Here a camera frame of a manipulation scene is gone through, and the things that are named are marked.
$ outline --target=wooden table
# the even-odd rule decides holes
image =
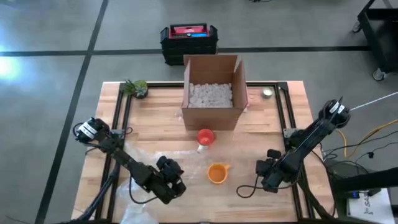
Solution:
[[[313,119],[303,82],[288,82],[288,86],[297,127],[306,128]],[[96,110],[96,117],[109,125],[113,119],[118,88],[119,83],[103,83]],[[259,94],[261,89],[248,88],[250,105],[248,111],[241,115],[236,129],[233,132],[216,132],[214,145],[203,154],[195,152],[196,132],[186,131],[182,119],[176,116],[182,102],[182,88],[151,88],[146,99],[133,99],[128,126],[134,131],[126,137],[124,150],[138,161],[152,165],[160,155],[166,155],[175,159],[185,171],[182,179],[187,191],[182,197],[168,205],[160,200],[146,205],[145,209],[155,215],[159,222],[297,221],[291,189],[279,190],[277,194],[257,190],[253,197],[247,199],[239,198],[235,192],[239,185],[254,184],[256,161],[265,159],[268,149],[284,151],[275,98],[262,99]],[[284,111],[288,121],[285,104]],[[315,149],[315,152],[320,155],[319,149]],[[91,151],[86,156],[72,218],[78,217],[97,194],[104,158],[105,155],[100,151]],[[214,185],[207,179],[206,170],[212,162],[231,165],[225,183]],[[324,167],[310,154],[305,159],[305,168],[313,194],[331,212],[333,197]],[[128,180],[128,177],[128,172],[122,169],[119,184]],[[140,190],[134,195],[149,198]],[[241,193],[248,194],[250,191],[251,189],[242,189]],[[300,198],[306,217],[301,190]],[[114,221],[122,219],[129,200],[127,194],[116,199]]]

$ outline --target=gray floor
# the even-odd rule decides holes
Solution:
[[[101,1],[0,1],[0,51],[86,50]],[[159,49],[159,32],[172,23],[207,22],[219,30],[220,47],[323,47],[366,45],[350,32],[365,2],[274,0],[111,0],[96,50]],[[377,7],[384,7],[378,1]],[[240,54],[248,80],[303,80],[313,115],[326,100],[344,96],[355,107],[398,91],[398,76],[371,78],[371,52],[270,52]],[[84,56],[0,57],[0,223],[34,221]],[[182,67],[161,55],[93,56],[73,123],[93,116],[102,82],[182,80]],[[357,111],[343,129],[349,143],[398,118],[398,96]],[[396,125],[380,136],[396,130]],[[361,147],[361,153],[396,140],[396,135]],[[342,145],[333,133],[328,149]],[[398,145],[360,163],[368,169],[394,167]],[[70,218],[85,148],[69,138],[46,223]],[[338,160],[343,160],[339,151]],[[393,201],[398,195],[392,191]]]

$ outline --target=orange cup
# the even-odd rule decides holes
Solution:
[[[227,164],[212,164],[207,169],[207,177],[214,184],[222,184],[228,176],[230,167]]]

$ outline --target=cardboard box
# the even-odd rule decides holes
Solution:
[[[187,130],[233,130],[248,103],[243,62],[237,55],[184,55],[182,114]],[[189,83],[232,83],[232,108],[188,108]]]

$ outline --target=succulent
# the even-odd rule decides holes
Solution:
[[[131,80],[126,80],[123,92],[136,98],[144,98],[148,93],[148,85],[144,80],[138,80],[134,83]]]

